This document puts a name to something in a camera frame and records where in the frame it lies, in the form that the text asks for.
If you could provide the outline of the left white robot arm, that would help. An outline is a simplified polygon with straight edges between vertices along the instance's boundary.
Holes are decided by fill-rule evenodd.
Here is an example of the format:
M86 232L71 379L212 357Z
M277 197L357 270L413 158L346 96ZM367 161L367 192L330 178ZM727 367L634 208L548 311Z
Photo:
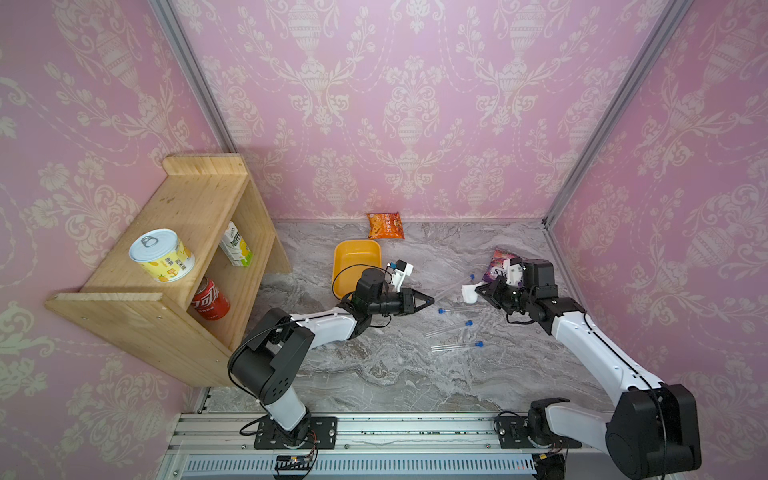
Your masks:
M369 267L330 310L292 316L270 309L230 356L228 376L259 401L278 431L294 443L302 441L309 436L311 412L293 382L307 354L360 336L375 316L408 316L433 304L433 297L399 286L384 269Z

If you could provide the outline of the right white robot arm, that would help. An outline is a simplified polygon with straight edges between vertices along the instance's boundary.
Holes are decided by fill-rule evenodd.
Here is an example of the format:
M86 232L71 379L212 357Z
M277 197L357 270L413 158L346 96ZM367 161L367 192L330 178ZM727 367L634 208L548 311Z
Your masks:
M553 265L543 259L506 259L490 282L465 283L464 303L484 300L522 324L540 326L591 373L614 409L600 413L564 398L531 403L529 441L566 449L576 441L607 454L629 479L663 478L702 464L697 404L681 384L669 384L633 360L576 300L562 296Z

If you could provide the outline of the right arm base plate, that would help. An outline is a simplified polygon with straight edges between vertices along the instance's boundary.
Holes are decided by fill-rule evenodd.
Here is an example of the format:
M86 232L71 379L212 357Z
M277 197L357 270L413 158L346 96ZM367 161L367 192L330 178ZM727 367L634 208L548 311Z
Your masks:
M493 418L492 426L502 449L538 449L559 453L583 446L579 441L555 435L538 417L530 420L527 416L502 411Z

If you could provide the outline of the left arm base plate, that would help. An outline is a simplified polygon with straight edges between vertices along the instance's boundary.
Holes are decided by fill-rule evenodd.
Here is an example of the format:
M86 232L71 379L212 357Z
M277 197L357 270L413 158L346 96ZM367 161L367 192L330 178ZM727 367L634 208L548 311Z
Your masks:
M286 430L269 416L259 418L254 435L255 450L309 449L333 450L338 418L307 414L292 430Z

